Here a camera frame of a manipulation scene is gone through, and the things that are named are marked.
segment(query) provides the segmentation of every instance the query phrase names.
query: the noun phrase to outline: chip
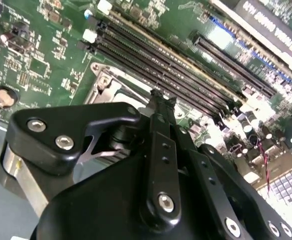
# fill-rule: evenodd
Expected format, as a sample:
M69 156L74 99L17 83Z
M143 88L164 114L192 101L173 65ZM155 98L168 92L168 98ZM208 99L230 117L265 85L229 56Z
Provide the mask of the chip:
M58 13L52 11L49 13L49 20L51 20L54 23L58 23L60 19L60 16Z
M140 16L141 16L141 9L138 8L137 6L133 6L131 9L130 9L130 15L134 18L134 19L139 19Z

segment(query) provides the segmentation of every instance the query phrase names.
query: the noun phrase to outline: silver screw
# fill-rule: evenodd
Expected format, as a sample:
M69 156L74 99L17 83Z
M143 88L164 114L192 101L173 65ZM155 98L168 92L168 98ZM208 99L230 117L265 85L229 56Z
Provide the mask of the silver screw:
M74 147L74 141L70 137L65 135L57 137L55 142L59 148L64 150L71 150Z
M183 134L186 134L186 133L187 133L187 130L185 130L182 126L180 127L180 131L181 131Z
M211 153L211 154L214 154L215 153L215 150L212 148L212 147L208 147L208 151Z
M270 227L272 233L273 233L276 237L280 237L280 232L279 232L279 230L277 229L277 227L276 227L272 222L270 222L270 221L268 222L268 224L269 224L269 227Z
M158 115L158 120L162 123L165 123L165 120L161 115Z
M136 111L135 111L135 109L134 108L132 108L132 107L129 107L128 108L128 112L130 112L131 114L136 114Z
M27 127L33 132L41 133L45 131L46 124L41 120L30 120L27 122Z
M233 236L235 236L236 238L240 237L241 231L238 224L235 221L227 217L225 220L225 223L226 223L227 229L229 230L229 232L231 232Z
M159 195L159 205L164 211L168 213L171 213L175 207L172 199L166 194Z
M285 233L292 238L292 231L285 225L283 222L281 223L281 227L284 229Z

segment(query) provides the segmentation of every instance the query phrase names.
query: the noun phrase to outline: white connector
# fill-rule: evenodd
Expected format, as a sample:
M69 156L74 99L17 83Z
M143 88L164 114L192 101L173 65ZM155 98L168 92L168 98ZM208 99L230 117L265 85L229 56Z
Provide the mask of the white connector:
M97 37L98 34L90 29L86 29L82 36L83 39L85 39L87 42L90 42L91 44L93 44L96 41Z
M109 11L112 9L112 4L107 0L100 0L97 5L97 8L102 13L109 15Z

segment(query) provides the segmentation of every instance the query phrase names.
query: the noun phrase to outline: red wire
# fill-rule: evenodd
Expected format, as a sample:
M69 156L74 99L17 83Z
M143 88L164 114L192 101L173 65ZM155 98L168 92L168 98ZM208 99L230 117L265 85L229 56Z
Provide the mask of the red wire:
M262 143L261 142L258 143L258 147L259 147L259 150L260 150L261 155L264 157L264 160L265 160L267 187L268 187L268 194L269 194L269 192L270 192L270 172L268 170L269 156L268 156L268 154L265 153L264 148L262 147Z

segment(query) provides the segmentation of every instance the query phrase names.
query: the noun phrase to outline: blue component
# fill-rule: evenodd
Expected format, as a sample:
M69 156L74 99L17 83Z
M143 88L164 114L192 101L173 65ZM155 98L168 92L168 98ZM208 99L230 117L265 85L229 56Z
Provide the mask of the blue component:
M227 29L222 22L220 22L217 18L210 16L209 19L218 27L222 28L223 30L225 30L227 33L229 33L232 38L234 38L242 47L244 47L245 49L249 49L246 44L241 41L241 40L237 40L236 35L234 33L232 33L229 29ZM292 80L289 79L287 76L285 76L282 72L278 71L274 66L271 66L269 63L267 63L266 61L263 60L262 57L258 56L258 54L253 51L252 52L252 56L258 58L260 61L263 62L264 65L266 65L268 68L270 68L271 70L275 70L285 81L287 81L288 83L292 83Z

